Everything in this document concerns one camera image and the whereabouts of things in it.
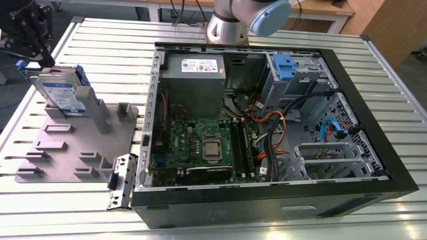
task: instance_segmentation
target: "power supply label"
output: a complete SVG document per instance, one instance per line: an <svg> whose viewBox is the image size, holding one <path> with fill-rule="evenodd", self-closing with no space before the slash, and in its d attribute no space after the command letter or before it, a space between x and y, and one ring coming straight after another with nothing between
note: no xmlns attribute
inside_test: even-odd
<svg viewBox="0 0 427 240"><path fill-rule="evenodd" d="M181 63L183 73L219 72L219 66L215 59L183 59Z"/></svg>

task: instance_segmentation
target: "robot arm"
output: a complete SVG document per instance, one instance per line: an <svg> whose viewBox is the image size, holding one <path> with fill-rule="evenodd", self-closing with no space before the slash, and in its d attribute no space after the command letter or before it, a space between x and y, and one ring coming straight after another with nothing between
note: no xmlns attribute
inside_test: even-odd
<svg viewBox="0 0 427 240"><path fill-rule="evenodd" d="M53 39L53 9L35 0L5 0L0 3L0 50L53 67L49 40Z"/></svg>
<svg viewBox="0 0 427 240"><path fill-rule="evenodd" d="M247 28L258 36L270 36L285 25L290 13L289 0L217 0L207 38L214 44L243 45Z"/></svg>

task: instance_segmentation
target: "floor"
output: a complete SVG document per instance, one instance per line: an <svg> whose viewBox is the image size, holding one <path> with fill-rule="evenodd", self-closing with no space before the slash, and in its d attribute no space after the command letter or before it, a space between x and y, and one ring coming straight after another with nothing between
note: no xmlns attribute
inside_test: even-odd
<svg viewBox="0 0 427 240"><path fill-rule="evenodd" d="M38 1L41 4L51 5L49 1ZM119 20L138 20L138 13L143 21L150 20L149 11L145 8L137 9L129 6L110 6L110 5L95 5L95 4L62 4L63 10L61 12L54 12L54 39L51 45L55 48L63 33L70 25L74 16L82 16L87 18L99 19L119 19ZM207 13L207 18L211 18L213 13ZM175 16L163 10L163 22L175 22ZM189 23L202 22L201 12L186 11L183 18L189 20ZM0 52L0 73L7 77L9 85L0 87L0 132L7 126L10 118L19 106L26 92L30 88L23 76L13 67L19 61L30 61L9 55ZM404 62L404 64L397 69L397 73L401 76L404 82L406 83L409 89L420 100L422 106L427 108L427 60L418 60L416 55L410 55Z"/></svg>

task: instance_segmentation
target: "blue drive bay latch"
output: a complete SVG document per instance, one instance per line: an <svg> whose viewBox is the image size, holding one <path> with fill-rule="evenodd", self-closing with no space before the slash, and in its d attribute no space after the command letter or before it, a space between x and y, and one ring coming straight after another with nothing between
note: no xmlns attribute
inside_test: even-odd
<svg viewBox="0 0 427 240"><path fill-rule="evenodd" d="M273 55L274 66L279 72L279 79L282 81L290 81L294 79L297 74L297 63L289 54L274 54Z"/></svg>

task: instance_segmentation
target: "ram slot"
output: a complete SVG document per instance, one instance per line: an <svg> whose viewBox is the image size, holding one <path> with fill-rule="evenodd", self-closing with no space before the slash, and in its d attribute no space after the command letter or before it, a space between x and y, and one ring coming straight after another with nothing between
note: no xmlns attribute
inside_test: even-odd
<svg viewBox="0 0 427 240"><path fill-rule="evenodd" d="M251 174L251 165L250 165L250 156L249 156L249 138L247 138L247 132L245 129L245 123L238 123L238 132L239 132L239 144L241 144L241 150L242 150L242 166L243 171L246 173L246 176L250 177Z"/></svg>
<svg viewBox="0 0 427 240"><path fill-rule="evenodd" d="M230 123L230 133L231 133L231 147L233 147L233 160L234 160L234 171L238 176L242 176L243 167L242 167L242 148L241 148L241 137L238 122Z"/></svg>

